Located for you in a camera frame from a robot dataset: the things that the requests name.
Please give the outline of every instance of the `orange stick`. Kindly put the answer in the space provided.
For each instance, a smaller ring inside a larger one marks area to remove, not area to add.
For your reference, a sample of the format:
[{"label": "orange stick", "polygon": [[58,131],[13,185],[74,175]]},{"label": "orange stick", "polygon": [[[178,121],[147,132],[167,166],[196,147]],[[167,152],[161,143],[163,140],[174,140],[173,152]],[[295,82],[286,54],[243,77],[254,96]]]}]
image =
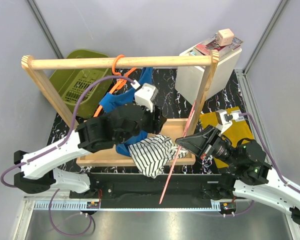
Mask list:
[{"label": "orange stick", "polygon": [[[194,101],[194,104],[192,105],[192,108],[191,108],[191,111],[190,111],[188,120],[186,121],[186,125],[185,125],[185,127],[184,127],[184,131],[183,131],[183,135],[182,135],[183,138],[186,136],[187,130],[188,130],[189,125],[190,125],[190,122],[191,122],[191,119],[192,119],[193,116],[194,116],[194,113],[195,113],[195,105],[196,105],[196,101]],[[174,171],[174,168],[175,168],[175,165],[176,165],[177,158],[178,158],[178,155],[179,155],[180,150],[181,150],[181,146],[179,146],[178,149],[176,150],[176,154],[175,154],[175,156],[174,156],[173,163],[172,163],[172,165],[171,165],[171,168],[170,168],[170,172],[169,172],[168,178],[167,178],[166,181],[165,181],[165,185],[164,185],[163,191],[162,191],[162,193],[161,193],[161,197],[160,197],[159,204],[161,204],[162,201],[163,201],[163,199],[164,199],[164,196],[165,196],[165,193],[166,193],[166,191],[167,191],[168,184],[169,184],[169,181],[170,181],[172,172]]]}]

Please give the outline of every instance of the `grey wall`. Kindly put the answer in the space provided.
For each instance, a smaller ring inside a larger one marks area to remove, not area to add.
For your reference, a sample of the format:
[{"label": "grey wall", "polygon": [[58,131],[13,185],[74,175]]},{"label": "grey wall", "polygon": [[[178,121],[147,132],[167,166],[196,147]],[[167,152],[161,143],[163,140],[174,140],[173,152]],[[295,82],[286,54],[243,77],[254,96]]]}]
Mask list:
[{"label": "grey wall", "polygon": [[244,41],[236,68],[255,49],[280,0],[36,0],[62,54],[174,56],[230,28]]},{"label": "grey wall", "polygon": [[[0,175],[15,151],[46,145],[56,114],[21,67],[29,54],[55,58],[26,1],[0,1]],[[13,174],[6,180],[13,183]],[[0,240],[11,239],[22,195],[0,183]]]},{"label": "grey wall", "polygon": [[300,185],[300,0],[288,3],[248,80],[275,160]]}]

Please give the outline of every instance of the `wooden post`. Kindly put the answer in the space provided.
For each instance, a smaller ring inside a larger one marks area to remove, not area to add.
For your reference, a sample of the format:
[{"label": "wooden post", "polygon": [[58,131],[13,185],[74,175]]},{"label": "wooden post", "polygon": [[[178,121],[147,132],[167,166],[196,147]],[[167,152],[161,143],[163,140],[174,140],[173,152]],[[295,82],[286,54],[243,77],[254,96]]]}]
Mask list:
[{"label": "wooden post", "polygon": [[50,102],[53,108],[61,116],[64,122],[70,127],[72,121],[72,113],[60,97],[57,90],[54,88],[47,75],[43,70],[34,70],[32,67],[32,61],[34,57],[31,55],[25,55],[22,57],[21,65],[26,73],[32,78],[34,83],[38,86],[45,98]]},{"label": "wooden post", "polygon": [[[114,58],[38,59],[31,62],[34,70],[111,68]],[[117,68],[209,66],[210,56],[138,56],[122,57]]]},{"label": "wooden post", "polygon": [[204,107],[206,97],[211,85],[211,82],[214,78],[217,65],[219,62],[219,52],[217,50],[212,50],[210,51],[210,56],[211,56],[211,64],[207,65],[204,69],[204,73],[202,76],[202,80],[200,83],[199,91],[195,99],[195,106],[194,106],[194,115],[193,118],[190,122],[187,135],[191,135],[195,132],[196,126],[202,111],[202,108]]}]

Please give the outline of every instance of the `wooden clothes rack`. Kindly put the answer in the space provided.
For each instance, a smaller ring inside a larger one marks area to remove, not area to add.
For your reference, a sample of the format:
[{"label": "wooden clothes rack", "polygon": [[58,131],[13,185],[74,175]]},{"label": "wooden clothes rack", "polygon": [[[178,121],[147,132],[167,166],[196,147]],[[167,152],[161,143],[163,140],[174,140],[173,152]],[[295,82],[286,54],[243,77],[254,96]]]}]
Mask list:
[{"label": "wooden clothes rack", "polygon": [[[21,65],[65,123],[70,126],[72,112],[68,109],[43,70],[111,68],[114,60],[115,58],[35,59],[31,55],[25,55],[22,57]],[[195,132],[218,62],[219,53],[216,50],[212,50],[209,56],[123,57],[117,61],[116,67],[205,66],[195,100],[194,115],[187,131],[187,135],[191,135]],[[176,138],[182,137],[186,122],[186,118],[168,119],[164,124],[161,133],[171,137],[172,141],[174,141]],[[195,161],[195,156],[189,153],[187,157],[179,158],[176,164],[192,165]],[[77,164],[81,167],[135,166],[131,157],[118,154],[115,148],[101,150],[87,156],[79,157],[77,159]]]}]

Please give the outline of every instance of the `metal floor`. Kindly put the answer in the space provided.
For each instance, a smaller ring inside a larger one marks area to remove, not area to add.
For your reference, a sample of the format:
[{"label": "metal floor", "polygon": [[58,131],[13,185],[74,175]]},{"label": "metal floor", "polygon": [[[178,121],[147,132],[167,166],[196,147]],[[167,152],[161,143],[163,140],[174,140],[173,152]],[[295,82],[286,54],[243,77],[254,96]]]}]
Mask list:
[{"label": "metal floor", "polygon": [[[238,212],[248,206],[238,204]],[[73,211],[53,211],[55,224]],[[95,231],[77,237],[82,240],[292,240],[286,217],[278,210],[256,203],[246,214],[236,217],[218,216],[216,212],[111,212],[93,215]],[[70,234],[82,232],[88,225],[83,216],[76,216],[59,226]],[[69,239],[50,230],[48,211],[35,210],[28,228],[27,240]]]}]

